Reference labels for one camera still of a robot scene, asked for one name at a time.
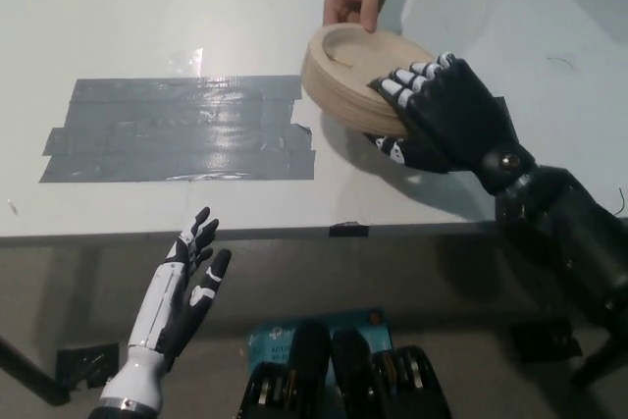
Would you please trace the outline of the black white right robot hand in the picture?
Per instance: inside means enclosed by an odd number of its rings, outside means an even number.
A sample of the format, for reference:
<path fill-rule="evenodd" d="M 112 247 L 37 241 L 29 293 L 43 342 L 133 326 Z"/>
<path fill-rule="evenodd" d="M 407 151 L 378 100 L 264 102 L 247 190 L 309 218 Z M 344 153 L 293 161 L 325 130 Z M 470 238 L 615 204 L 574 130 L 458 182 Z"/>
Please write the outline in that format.
<path fill-rule="evenodd" d="M 367 138 L 397 164 L 425 172 L 471 172 L 496 195 L 535 167 L 519 143 L 503 99 L 450 52 L 372 80 L 407 136 Z"/>

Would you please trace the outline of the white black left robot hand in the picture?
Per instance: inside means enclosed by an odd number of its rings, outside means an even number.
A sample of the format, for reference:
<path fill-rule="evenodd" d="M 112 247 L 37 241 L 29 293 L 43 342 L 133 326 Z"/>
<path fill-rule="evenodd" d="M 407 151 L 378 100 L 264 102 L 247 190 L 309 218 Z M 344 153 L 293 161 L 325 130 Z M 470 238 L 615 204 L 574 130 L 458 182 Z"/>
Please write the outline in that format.
<path fill-rule="evenodd" d="M 159 264 L 135 319 L 129 347 L 162 355 L 171 367 L 195 336 L 230 264 L 232 253 L 214 253 L 219 221 L 204 207 L 185 226 Z"/>

